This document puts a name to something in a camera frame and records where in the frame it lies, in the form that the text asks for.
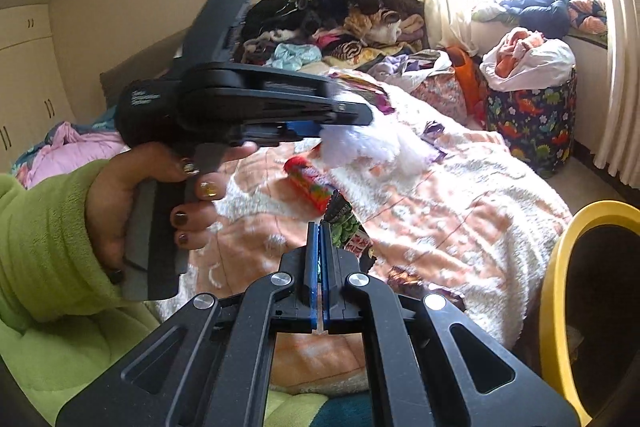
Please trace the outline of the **left hand painted nails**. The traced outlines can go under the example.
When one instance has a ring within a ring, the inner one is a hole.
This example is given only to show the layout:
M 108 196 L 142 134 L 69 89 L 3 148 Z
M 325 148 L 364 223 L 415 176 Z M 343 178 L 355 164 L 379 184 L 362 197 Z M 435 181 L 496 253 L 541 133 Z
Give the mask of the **left hand painted nails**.
M 224 198 L 228 176 L 200 173 L 194 160 L 169 147 L 146 143 L 112 158 L 92 182 L 86 199 L 92 250 L 109 270 L 126 268 L 130 257 L 177 248 L 200 249 L 216 220 L 213 205 Z

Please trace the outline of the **green fleece sleeve forearm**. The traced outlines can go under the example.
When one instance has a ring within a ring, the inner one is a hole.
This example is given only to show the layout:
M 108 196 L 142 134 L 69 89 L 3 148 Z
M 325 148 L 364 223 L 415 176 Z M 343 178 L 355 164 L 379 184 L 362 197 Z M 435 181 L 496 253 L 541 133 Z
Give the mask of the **green fleece sleeve forearm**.
M 124 304 L 96 260 L 86 228 L 89 188 L 104 160 L 27 190 L 1 176 L 1 321 L 24 332 L 65 315 Z

